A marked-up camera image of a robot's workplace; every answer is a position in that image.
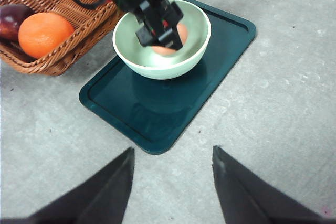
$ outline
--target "plastic tray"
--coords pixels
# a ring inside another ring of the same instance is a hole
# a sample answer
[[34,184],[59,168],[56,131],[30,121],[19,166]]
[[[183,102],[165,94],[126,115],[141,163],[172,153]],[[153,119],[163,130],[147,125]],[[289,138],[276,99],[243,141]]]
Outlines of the plastic tray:
[[142,77],[113,58],[80,91],[80,102],[150,154],[166,152],[256,34],[250,21],[196,0],[212,34],[202,60],[171,80]]

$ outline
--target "bowl rim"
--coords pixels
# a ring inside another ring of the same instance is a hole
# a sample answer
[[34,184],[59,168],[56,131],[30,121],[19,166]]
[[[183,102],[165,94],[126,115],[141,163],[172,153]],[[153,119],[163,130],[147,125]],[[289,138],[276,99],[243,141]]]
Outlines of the bowl rim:
[[211,36],[211,23],[210,23],[210,20],[209,20],[209,17],[205,14],[205,12],[199,8],[198,6],[196,6],[195,4],[193,3],[190,3],[188,1],[185,1],[185,0],[170,0],[170,1],[176,1],[176,2],[184,2],[186,4],[189,4],[193,7],[195,7],[196,9],[198,9],[203,17],[205,18],[205,21],[206,21],[206,24],[207,24],[207,27],[208,27],[208,34],[206,35],[206,39],[203,43],[203,45],[199,48],[199,50],[194,53],[191,57],[185,59],[184,61],[181,61],[179,63],[176,63],[176,64],[173,64],[173,65],[168,65],[168,66],[164,66],[164,67],[146,67],[146,66],[142,66],[142,65],[139,65],[139,64],[136,64],[136,63],[133,63],[132,61],[128,60],[127,58],[125,58],[121,52],[119,51],[117,45],[116,45],[116,31],[118,30],[118,27],[119,25],[122,23],[123,19],[127,16],[127,15],[131,15],[131,13],[126,13],[117,23],[116,27],[114,28],[113,30],[113,35],[112,35],[112,43],[113,43],[113,47],[114,47],[114,50],[116,51],[117,55],[125,62],[127,63],[128,65],[131,65],[135,68],[138,68],[138,69],[143,69],[143,70],[152,70],[152,71],[161,71],[161,70],[169,70],[169,69],[172,69],[172,68],[177,68],[181,65],[185,65],[186,63],[188,63],[189,61],[192,61],[194,58],[196,58],[201,51],[205,50],[205,48],[207,47],[208,43],[209,43],[209,40],[210,40],[210,36]]

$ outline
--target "orange fruit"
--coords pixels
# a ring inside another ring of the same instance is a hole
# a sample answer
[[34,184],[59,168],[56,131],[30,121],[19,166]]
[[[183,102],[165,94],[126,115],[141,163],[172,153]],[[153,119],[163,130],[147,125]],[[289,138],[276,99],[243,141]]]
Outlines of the orange fruit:
[[74,28],[65,18],[54,13],[37,13],[26,18],[19,28],[22,50],[39,59],[66,40]]

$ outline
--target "floor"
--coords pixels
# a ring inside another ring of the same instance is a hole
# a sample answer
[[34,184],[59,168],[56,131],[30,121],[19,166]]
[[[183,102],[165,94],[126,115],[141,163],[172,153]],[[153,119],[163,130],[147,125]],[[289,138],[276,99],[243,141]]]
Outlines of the floor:
[[129,223],[224,223],[220,145],[266,182],[336,217],[336,0],[198,0],[253,22],[257,37],[168,152],[152,156],[82,106],[114,56],[111,34],[59,77],[1,62],[1,216],[24,217],[135,148]]

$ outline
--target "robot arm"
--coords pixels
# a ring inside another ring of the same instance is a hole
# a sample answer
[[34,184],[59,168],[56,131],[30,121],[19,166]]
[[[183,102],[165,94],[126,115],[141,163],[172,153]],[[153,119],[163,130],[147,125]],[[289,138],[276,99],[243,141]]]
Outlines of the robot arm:
[[[179,50],[182,43],[176,25],[183,13],[168,0],[113,0],[124,12],[132,12],[144,25],[136,32],[142,46],[163,46]],[[88,8],[87,4],[76,1]]]

